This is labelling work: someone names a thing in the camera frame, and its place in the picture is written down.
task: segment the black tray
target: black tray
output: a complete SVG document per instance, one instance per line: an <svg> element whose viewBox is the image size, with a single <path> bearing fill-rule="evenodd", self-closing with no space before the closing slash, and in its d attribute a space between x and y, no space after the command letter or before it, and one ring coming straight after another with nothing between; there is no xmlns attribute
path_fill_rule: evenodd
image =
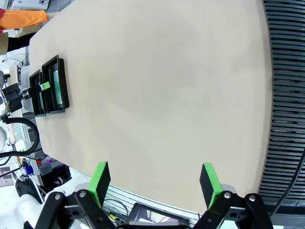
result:
<svg viewBox="0 0 305 229"><path fill-rule="evenodd" d="M30 87L42 84L41 71L38 70L30 76ZM44 95L42 93L36 94L32 97L32 104L35 116L46 116L46 105Z"/></svg>
<svg viewBox="0 0 305 229"><path fill-rule="evenodd" d="M63 113L70 106L63 59L54 56L42 66L42 82L50 82L50 89L42 92L47 113Z"/></svg>

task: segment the green object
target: green object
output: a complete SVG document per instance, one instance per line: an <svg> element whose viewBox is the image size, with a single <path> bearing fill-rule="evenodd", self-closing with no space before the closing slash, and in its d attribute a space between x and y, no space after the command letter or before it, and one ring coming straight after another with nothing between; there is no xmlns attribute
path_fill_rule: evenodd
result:
<svg viewBox="0 0 305 229"><path fill-rule="evenodd" d="M50 88L51 86L50 86L49 82L45 82L45 83L41 84L40 87L41 87L41 91L43 91L43 90ZM39 98L40 98L40 107L42 110L44 110L41 92L39 93Z"/></svg>
<svg viewBox="0 0 305 229"><path fill-rule="evenodd" d="M97 165L88 186L88 191L100 207L104 202L109 183L110 174L108 169L108 163L100 162Z"/></svg>
<svg viewBox="0 0 305 229"><path fill-rule="evenodd" d="M219 194L223 191L223 187L221 186L211 163L204 163L202 175L200 177L200 184L202 187L204 185L203 195L205 202L208 203L209 198L211 198L209 204L207 204L208 208L210 208Z"/></svg>
<svg viewBox="0 0 305 229"><path fill-rule="evenodd" d="M59 85L58 70L53 72L53 76L54 76L54 86L55 86L55 94L56 94L57 104L62 104L61 88L60 88L60 85Z"/></svg>
<svg viewBox="0 0 305 229"><path fill-rule="evenodd" d="M49 82L45 82L45 83L41 84L41 86L42 86L42 89L41 89L42 91L51 87Z"/></svg>

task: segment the table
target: table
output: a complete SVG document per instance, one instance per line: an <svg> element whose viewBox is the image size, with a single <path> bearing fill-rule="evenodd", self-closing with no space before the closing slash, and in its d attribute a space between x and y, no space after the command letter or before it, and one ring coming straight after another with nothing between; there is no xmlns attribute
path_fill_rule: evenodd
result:
<svg viewBox="0 0 305 229"><path fill-rule="evenodd" d="M201 166L256 192L272 102L260 0L77 0L31 39L30 71L65 61L70 108L37 117L43 151L111 183L203 212Z"/></svg>

